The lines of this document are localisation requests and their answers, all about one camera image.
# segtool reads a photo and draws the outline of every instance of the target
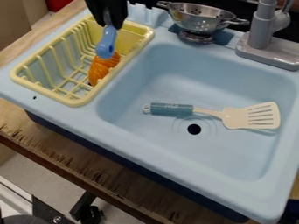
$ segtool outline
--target yellow dish rack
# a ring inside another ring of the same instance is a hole
[[[102,30],[93,17],[84,17],[13,68],[10,77],[70,107],[90,102],[154,38],[148,26],[125,21],[115,43],[121,61],[92,87],[88,85],[88,70]]]

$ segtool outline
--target white spatula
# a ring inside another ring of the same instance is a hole
[[[263,102],[246,108],[224,108],[215,111],[195,108],[192,105],[153,102],[143,106],[144,113],[164,116],[189,116],[204,113],[217,116],[230,130],[236,129],[277,129],[281,125],[281,115],[273,101]]]

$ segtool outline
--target gloved hand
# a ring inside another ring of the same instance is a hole
[[[87,7],[93,13],[95,20],[105,26],[104,10],[108,9],[112,25],[117,29],[122,28],[123,21],[128,15],[126,0],[85,0]]]

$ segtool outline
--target light blue sink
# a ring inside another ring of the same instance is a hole
[[[91,102],[70,108],[9,78],[10,70],[87,11],[0,69],[0,96],[75,135],[261,223],[280,218],[299,164],[299,73],[235,55],[242,33],[225,46],[191,45],[169,32],[156,37]],[[207,109],[276,102],[282,126],[272,132],[229,130],[206,115],[145,115],[150,102]],[[201,132],[188,132],[191,124]]]
[[[99,119],[232,179],[262,178],[283,141],[296,85],[278,73],[221,54],[176,42],[153,45],[97,101]],[[282,127],[275,132],[229,130],[206,115],[175,118],[142,112],[149,102],[222,110],[269,101],[277,102],[282,112]],[[199,134],[188,132],[192,124],[201,127]]]

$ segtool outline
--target faucet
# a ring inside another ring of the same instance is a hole
[[[273,33],[289,25],[289,9],[293,2],[294,0],[286,0],[281,10],[275,11],[276,0],[260,0],[254,13],[248,44],[256,49],[268,47]]]
[[[236,54],[289,71],[299,70],[299,44],[272,37],[274,32],[288,27],[294,1],[286,0],[280,10],[275,10],[276,0],[260,0],[250,32],[240,38]]]

